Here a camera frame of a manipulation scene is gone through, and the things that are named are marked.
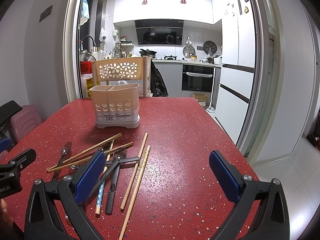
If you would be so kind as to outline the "person's left hand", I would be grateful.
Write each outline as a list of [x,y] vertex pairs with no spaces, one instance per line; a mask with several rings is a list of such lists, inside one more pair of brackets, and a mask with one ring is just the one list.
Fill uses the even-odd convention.
[[12,228],[13,220],[9,214],[9,208],[7,202],[4,199],[1,199],[1,218],[4,220],[5,224]]

